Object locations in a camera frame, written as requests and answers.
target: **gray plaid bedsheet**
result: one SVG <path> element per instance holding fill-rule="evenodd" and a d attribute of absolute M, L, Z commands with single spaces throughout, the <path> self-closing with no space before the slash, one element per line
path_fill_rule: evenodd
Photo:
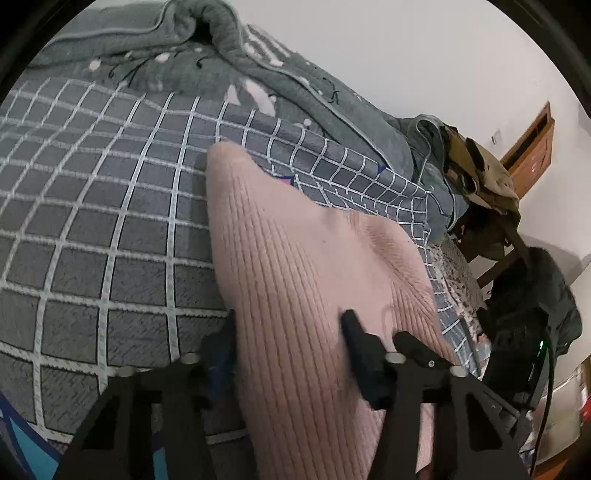
<path fill-rule="evenodd" d="M 475 371 L 426 250 L 427 194 L 374 160 L 227 102 L 72 79 L 19 82 L 0 115 L 0 391 L 56 448 L 121 366 L 166 365 L 224 321 L 204 177 L 221 140 L 321 205 L 400 223 L 444 336 Z M 206 430 L 219 477 L 250 478 L 231 394 Z"/>

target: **wall switch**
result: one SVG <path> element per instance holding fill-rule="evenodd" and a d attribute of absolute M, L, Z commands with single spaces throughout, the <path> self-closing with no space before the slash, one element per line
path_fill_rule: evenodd
<path fill-rule="evenodd" d="M 497 130 L 493 136 L 491 137 L 491 141 L 493 145 L 498 145 L 499 143 L 501 143 L 501 130 Z"/>

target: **gray blanket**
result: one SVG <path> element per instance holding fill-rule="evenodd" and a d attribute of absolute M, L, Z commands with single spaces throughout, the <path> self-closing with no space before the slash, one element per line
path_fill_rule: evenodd
<path fill-rule="evenodd" d="M 475 371 L 426 249 L 427 193 L 373 159 L 227 102 L 71 79 L 15 85 L 0 119 L 0 392 L 52 451 L 122 366 L 166 365 L 220 328 L 204 182 L 220 140 L 321 205 L 399 222 L 443 335 Z M 231 395 L 206 430 L 218 478 L 255 476 Z"/>
<path fill-rule="evenodd" d="M 439 120 L 384 114 L 262 30 L 243 25 L 218 0 L 87 10 L 41 51 L 27 75 L 228 100 L 304 125 L 430 191 L 431 242 L 467 209 L 441 173 L 443 141 L 431 132 Z"/>

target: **bolt head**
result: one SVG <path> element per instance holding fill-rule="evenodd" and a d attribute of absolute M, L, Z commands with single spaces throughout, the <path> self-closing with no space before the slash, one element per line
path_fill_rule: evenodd
<path fill-rule="evenodd" d="M 386 353 L 386 361 L 389 364 L 402 365 L 406 361 L 406 357 L 398 352 Z"/>
<path fill-rule="evenodd" d="M 464 378 L 468 376 L 468 370 L 461 365 L 454 365 L 449 369 L 454 377 Z"/>

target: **clothing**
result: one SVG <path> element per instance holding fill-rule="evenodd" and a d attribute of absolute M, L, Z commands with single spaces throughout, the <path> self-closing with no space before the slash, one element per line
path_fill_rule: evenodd
<path fill-rule="evenodd" d="M 383 412 L 352 380 L 340 312 L 354 309 L 390 351 L 392 333 L 407 330 L 457 362 L 416 246 L 395 222 L 315 205 L 235 144 L 210 148 L 207 191 L 213 263 L 236 310 L 238 395 L 261 479 L 365 479 Z"/>
<path fill-rule="evenodd" d="M 518 224 L 519 197 L 506 168 L 486 148 L 464 138 L 456 129 L 445 126 L 444 131 L 448 140 L 448 178 L 471 202 L 503 215 L 510 213 Z"/>
<path fill-rule="evenodd" d="M 548 251 L 529 247 L 527 252 L 529 268 L 519 258 L 494 281 L 488 316 L 496 320 L 541 307 L 548 314 L 556 356 L 564 355 L 583 332 L 574 295 Z"/>
<path fill-rule="evenodd" d="M 411 148 L 414 168 L 409 178 L 431 191 L 427 217 L 433 233 L 429 241 L 440 244 L 444 233 L 468 210 L 468 203 L 460 190 L 442 174 L 447 170 L 447 139 L 442 132 L 444 123 L 432 115 L 415 118 L 383 115 L 392 127 L 402 132 Z"/>

